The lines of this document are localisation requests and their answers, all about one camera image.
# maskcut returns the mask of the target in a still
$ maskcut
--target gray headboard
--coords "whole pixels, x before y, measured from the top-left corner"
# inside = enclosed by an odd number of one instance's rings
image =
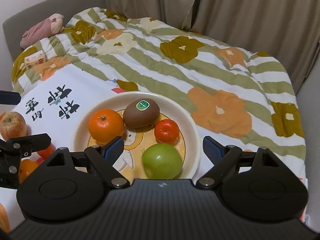
[[[17,13],[3,23],[4,36],[15,60],[21,53],[20,41],[25,31],[54,13],[64,16],[63,25],[78,12],[90,7],[103,7],[102,0],[47,0]]]

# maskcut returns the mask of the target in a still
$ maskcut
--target kiwi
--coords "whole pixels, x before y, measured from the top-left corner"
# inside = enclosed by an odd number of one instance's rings
[[[123,121],[129,128],[141,128],[157,120],[159,115],[160,109],[154,100],[141,98],[127,106],[123,113]]]

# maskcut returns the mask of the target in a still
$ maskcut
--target tissue box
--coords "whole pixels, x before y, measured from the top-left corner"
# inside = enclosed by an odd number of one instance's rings
[[[44,63],[46,61],[45,54],[43,50],[38,51],[28,57],[24,58],[24,65],[26,69],[30,69],[34,67],[35,65]]]

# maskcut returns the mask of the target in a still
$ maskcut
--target green apple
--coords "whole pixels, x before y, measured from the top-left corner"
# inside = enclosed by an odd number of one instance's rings
[[[155,144],[142,154],[142,165],[149,179],[174,179],[182,164],[179,152],[167,143]]]

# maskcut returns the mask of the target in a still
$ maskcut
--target blue gripper pad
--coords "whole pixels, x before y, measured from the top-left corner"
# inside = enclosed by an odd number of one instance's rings
[[[210,136],[203,138],[202,147],[205,155],[207,155],[213,165],[216,165],[225,155],[225,147]]]
[[[107,145],[101,148],[101,155],[113,165],[124,151],[124,140],[117,136]]]

